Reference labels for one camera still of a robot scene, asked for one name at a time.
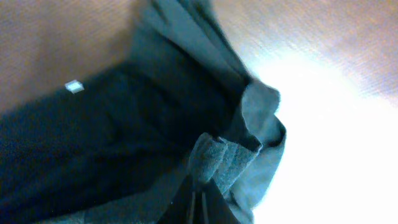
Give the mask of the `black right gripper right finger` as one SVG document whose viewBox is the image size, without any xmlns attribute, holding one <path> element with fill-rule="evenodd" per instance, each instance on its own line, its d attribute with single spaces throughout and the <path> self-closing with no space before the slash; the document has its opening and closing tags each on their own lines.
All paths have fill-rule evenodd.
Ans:
<svg viewBox="0 0 398 224">
<path fill-rule="evenodd" d="M 201 188 L 200 203 L 202 223 L 239 224 L 213 179 Z"/>
</svg>

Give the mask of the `dark green t-shirt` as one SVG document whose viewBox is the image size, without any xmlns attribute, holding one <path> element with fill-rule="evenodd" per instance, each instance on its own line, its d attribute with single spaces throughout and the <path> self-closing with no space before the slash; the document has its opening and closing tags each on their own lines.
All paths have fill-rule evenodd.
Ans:
<svg viewBox="0 0 398 224">
<path fill-rule="evenodd" d="M 1 222 L 157 223 L 190 175 L 254 221 L 284 152 L 279 92 L 209 1 L 149 1 L 121 62 L 1 116 Z"/>
</svg>

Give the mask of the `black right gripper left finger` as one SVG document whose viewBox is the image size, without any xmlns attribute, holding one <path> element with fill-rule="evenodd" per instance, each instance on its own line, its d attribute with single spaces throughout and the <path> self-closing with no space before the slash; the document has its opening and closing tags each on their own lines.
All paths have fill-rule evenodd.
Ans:
<svg viewBox="0 0 398 224">
<path fill-rule="evenodd" d="M 198 192 L 193 186 L 192 176 L 182 181 L 177 193 L 169 203 L 157 224 L 195 224 L 198 211 Z"/>
</svg>

